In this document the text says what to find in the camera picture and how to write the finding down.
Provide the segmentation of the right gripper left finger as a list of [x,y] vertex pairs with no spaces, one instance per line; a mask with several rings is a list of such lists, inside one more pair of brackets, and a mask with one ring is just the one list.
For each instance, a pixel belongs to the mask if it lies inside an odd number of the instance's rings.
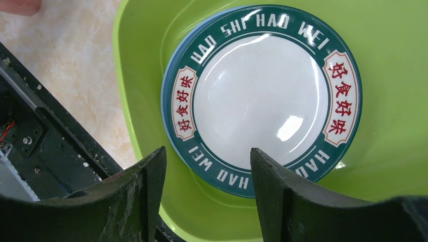
[[166,167],[160,147],[64,198],[1,197],[1,241],[154,241]]

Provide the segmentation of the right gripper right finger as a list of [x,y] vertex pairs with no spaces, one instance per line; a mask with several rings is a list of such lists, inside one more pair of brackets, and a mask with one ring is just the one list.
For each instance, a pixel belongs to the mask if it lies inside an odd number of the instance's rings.
[[321,187],[250,152],[264,241],[427,241],[427,197],[369,202]]

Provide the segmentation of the blue plate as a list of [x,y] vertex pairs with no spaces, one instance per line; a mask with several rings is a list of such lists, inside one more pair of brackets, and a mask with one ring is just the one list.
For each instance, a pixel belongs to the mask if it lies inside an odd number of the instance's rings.
[[160,91],[160,95],[161,95],[161,97],[160,97],[160,109],[161,109],[161,113],[162,113],[162,120],[163,120],[163,124],[164,124],[164,129],[165,129],[165,132],[167,134],[168,140],[170,142],[170,147],[178,155],[179,155],[179,153],[177,151],[176,146],[173,143],[173,139],[172,139],[172,136],[170,135],[170,133],[168,131],[168,125],[167,125],[168,114],[166,111],[166,105],[167,105],[168,101],[167,101],[167,95],[165,94],[165,91],[168,87],[167,75],[169,73],[170,67],[175,65],[175,63],[176,63],[176,61],[174,60],[175,57],[177,55],[180,56],[180,54],[178,54],[178,52],[180,51],[180,49],[182,47],[185,47],[191,41],[191,39],[194,37],[194,35],[196,35],[200,31],[199,28],[202,28],[203,26],[205,26],[208,23],[214,21],[215,19],[225,15],[226,13],[229,13],[229,12],[234,11],[234,10],[241,9],[243,7],[246,7],[246,6],[247,5],[243,5],[243,6],[238,6],[238,7],[233,7],[233,8],[228,8],[228,9],[222,10],[216,14],[212,14],[210,16],[204,17],[203,21],[191,26],[189,31],[185,32],[185,35],[182,34],[182,39],[181,39],[180,43],[177,45],[176,49],[174,50],[173,54],[171,55],[168,64],[164,66],[165,69],[164,69],[164,74],[163,74],[162,87],[161,87],[161,91]]

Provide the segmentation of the green-rimmed white plate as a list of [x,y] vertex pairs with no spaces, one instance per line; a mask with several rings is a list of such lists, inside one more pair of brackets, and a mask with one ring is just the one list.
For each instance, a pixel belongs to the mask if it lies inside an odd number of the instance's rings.
[[362,83],[344,39],[282,5],[249,5],[199,28],[170,67],[168,131],[203,181],[255,196],[250,150],[316,182],[356,134]]

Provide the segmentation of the green plastic basin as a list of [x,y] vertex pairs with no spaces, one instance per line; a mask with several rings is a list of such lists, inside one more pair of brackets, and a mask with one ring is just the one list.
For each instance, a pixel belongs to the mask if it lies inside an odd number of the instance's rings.
[[[262,241],[255,201],[199,178],[175,153],[160,109],[163,73],[207,17],[249,1],[121,1],[113,46],[122,107],[138,160],[160,146],[167,173],[158,226],[173,241]],[[360,71],[362,116],[321,186],[364,200],[427,194],[427,1],[282,1],[330,25]]]

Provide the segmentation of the pink mug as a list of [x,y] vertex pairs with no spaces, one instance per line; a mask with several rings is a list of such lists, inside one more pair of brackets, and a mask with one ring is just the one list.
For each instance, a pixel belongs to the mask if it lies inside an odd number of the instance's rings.
[[32,16],[40,9],[42,0],[1,0],[1,12]]

